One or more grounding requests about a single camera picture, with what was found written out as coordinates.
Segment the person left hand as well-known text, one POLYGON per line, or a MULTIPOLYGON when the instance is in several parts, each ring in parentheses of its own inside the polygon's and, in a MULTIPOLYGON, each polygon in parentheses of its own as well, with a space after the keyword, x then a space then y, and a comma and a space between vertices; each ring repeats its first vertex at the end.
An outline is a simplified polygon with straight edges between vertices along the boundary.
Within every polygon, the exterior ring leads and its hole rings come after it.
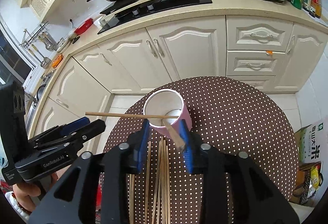
POLYGON ((13 185, 13 193, 17 202, 27 211, 32 212, 36 208, 36 204, 32 201, 32 197, 38 198, 41 195, 41 189, 33 184, 20 182, 13 185))

